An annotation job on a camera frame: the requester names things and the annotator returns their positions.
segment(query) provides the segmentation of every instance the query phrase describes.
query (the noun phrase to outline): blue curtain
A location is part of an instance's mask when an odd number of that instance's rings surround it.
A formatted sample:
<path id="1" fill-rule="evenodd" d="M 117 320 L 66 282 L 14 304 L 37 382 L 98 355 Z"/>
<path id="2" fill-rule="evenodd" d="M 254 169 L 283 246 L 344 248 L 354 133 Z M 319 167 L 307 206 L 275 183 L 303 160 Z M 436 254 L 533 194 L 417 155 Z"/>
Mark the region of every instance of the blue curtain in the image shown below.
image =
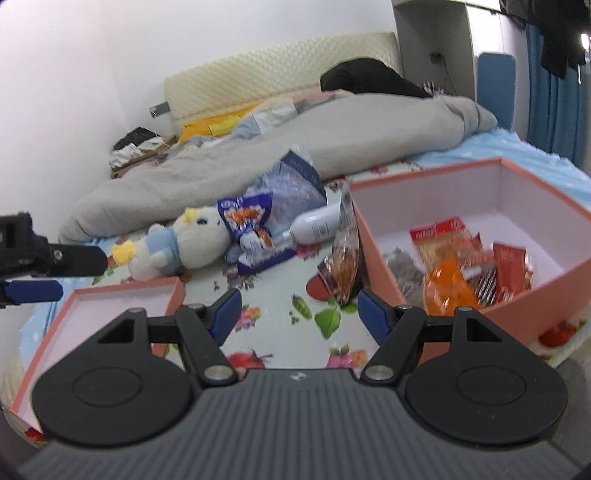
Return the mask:
<path id="1" fill-rule="evenodd" d="M 579 74 L 568 69 L 564 80 L 540 65 L 543 39 L 533 25 L 527 27 L 530 58 L 530 128 L 528 143 L 581 165 L 584 154 L 586 105 Z"/>

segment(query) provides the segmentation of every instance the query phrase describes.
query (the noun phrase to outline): stuffed bear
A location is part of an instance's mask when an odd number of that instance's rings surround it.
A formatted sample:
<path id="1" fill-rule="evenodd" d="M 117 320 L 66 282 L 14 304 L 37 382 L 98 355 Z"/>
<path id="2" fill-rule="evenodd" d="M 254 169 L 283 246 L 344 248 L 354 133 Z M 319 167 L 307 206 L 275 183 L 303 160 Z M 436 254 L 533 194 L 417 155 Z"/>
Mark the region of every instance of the stuffed bear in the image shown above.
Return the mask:
<path id="1" fill-rule="evenodd" d="M 113 246 L 113 260 L 129 265 L 134 280 L 169 277 L 184 267 L 202 268 L 217 260 L 231 243 L 216 207 L 187 208 L 168 227 L 155 223 L 136 242 Z"/>

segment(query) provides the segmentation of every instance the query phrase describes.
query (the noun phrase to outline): bed headboard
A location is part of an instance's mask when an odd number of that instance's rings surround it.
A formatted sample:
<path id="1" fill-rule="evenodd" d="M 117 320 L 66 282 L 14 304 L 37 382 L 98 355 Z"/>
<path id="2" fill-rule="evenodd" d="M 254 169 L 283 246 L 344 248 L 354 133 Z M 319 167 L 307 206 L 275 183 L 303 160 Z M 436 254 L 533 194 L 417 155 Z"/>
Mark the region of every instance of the bed headboard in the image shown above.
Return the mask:
<path id="1" fill-rule="evenodd" d="M 320 76 L 357 57 L 382 60 L 402 74 L 393 32 L 314 38 L 216 60 L 164 79 L 177 132 L 195 118 L 267 98 L 320 88 Z"/>

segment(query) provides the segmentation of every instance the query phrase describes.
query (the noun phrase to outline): blue plush toy clothing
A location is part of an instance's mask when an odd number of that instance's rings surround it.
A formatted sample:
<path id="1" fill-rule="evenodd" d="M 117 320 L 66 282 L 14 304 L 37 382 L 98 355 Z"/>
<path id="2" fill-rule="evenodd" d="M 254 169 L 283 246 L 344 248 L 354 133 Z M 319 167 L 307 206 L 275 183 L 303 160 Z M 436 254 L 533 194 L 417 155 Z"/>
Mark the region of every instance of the blue plush toy clothing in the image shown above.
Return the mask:
<path id="1" fill-rule="evenodd" d="M 174 275 L 181 266 L 178 255 L 177 235 L 171 227 L 152 230 L 145 237 L 150 255 L 162 252 L 166 256 L 166 264 L 158 266 L 163 277 Z"/>

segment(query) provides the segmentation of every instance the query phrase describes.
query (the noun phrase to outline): cardboard box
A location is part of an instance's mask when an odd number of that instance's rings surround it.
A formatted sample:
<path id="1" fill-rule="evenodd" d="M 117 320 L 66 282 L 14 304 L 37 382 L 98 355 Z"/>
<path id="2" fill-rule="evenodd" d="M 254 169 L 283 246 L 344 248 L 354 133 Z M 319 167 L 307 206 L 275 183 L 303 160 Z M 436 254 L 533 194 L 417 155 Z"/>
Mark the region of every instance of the cardboard box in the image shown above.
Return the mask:
<path id="1" fill-rule="evenodd" d="M 43 372 L 128 308 L 145 308 L 150 317 L 172 315 L 182 305 L 184 295 L 184 286 L 177 277 L 74 290 L 35 352 L 18 387 L 11 412 L 40 432 L 31 393 Z M 152 344 L 154 355 L 164 356 L 165 349 L 166 345 Z"/>
<path id="2" fill-rule="evenodd" d="M 525 247 L 535 265 L 532 290 L 482 310 L 528 344 L 591 300 L 591 212 L 504 159 L 475 161 L 352 183 L 370 288 L 405 303 L 382 259 L 396 247 L 423 267 L 409 230 L 459 216 L 484 245 Z M 442 353 L 432 347 L 427 356 Z"/>

